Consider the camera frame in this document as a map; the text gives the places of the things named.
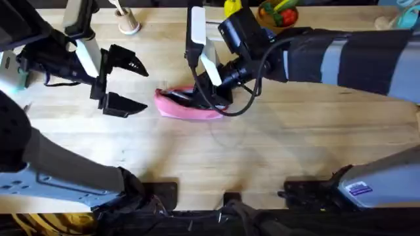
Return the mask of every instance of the yellow toy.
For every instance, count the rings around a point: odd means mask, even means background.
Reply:
[[[224,15],[228,18],[231,14],[242,8],[241,0],[226,0],[224,2]]]

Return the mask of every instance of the black strap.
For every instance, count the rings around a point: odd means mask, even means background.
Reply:
[[[337,84],[387,95],[394,69],[412,31],[356,32],[341,51]]]
[[[287,53],[289,81],[321,83],[324,54],[333,40],[342,34],[346,33],[315,29],[292,41]]]

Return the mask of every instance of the wood grain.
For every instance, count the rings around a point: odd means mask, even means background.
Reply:
[[[60,28],[63,10],[40,10]],[[384,96],[308,83],[265,81],[263,94],[244,115],[211,122],[163,118],[154,106],[155,88],[191,85],[184,59],[186,9],[133,9],[143,23],[130,37],[118,32],[113,10],[93,16],[101,47],[131,49],[150,76],[122,69],[109,76],[108,91],[149,105],[121,119],[102,115],[89,99],[90,88],[45,88],[42,78],[21,94],[31,103],[34,127],[52,141],[103,165],[122,166],[142,181],[177,180],[178,210],[211,210],[227,190],[242,191],[257,208],[283,208],[275,192],[288,176],[325,176],[347,164],[363,164],[420,143],[417,106]],[[393,7],[301,7],[298,26],[331,30],[373,30],[378,16]],[[222,9],[207,8],[207,20],[220,22]],[[220,40],[215,24],[207,26]],[[231,55],[216,42],[222,62]],[[240,109],[248,96],[235,90]],[[0,212],[80,212],[77,203],[31,197],[1,197]]]

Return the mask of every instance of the wooden cup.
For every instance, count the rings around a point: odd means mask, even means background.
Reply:
[[[115,15],[118,18],[118,28],[125,35],[133,35],[140,30],[141,24],[137,22],[130,8],[125,7],[123,10],[125,12],[124,15],[121,15],[118,10],[115,11]]]

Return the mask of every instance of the black clamp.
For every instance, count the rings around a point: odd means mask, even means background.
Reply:
[[[100,52],[102,59],[99,76],[91,88],[91,99],[99,100],[98,109],[103,109],[105,115],[123,118],[146,109],[146,104],[138,103],[114,92],[106,93],[106,75],[110,74],[114,67],[127,69],[145,77],[149,76],[135,53],[118,45],[111,45],[109,51],[101,49]]]

